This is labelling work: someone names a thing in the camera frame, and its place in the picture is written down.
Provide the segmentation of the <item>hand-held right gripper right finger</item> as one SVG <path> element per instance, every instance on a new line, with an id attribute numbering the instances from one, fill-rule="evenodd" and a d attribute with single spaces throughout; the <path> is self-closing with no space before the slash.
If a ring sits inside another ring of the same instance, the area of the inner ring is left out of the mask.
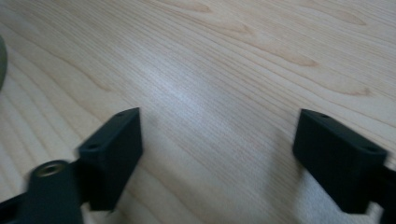
<path id="1" fill-rule="evenodd" d="M 292 153 L 343 212 L 389 207 L 388 152 L 336 119 L 301 110 Z"/>

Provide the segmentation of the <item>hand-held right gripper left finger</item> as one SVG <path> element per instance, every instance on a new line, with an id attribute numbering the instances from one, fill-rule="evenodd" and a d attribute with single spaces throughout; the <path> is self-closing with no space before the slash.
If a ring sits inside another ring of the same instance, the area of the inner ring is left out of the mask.
<path id="1" fill-rule="evenodd" d="M 139 108 L 114 115 L 78 147 L 81 200 L 92 211 L 115 209 L 143 155 Z"/>

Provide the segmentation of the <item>green plastic bin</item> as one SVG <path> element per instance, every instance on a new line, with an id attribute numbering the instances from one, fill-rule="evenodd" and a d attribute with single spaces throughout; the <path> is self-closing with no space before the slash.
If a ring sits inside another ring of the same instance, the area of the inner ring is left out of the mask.
<path id="1" fill-rule="evenodd" d="M 2 90 L 7 74 L 7 47 L 5 40 L 0 36 L 0 90 Z"/>

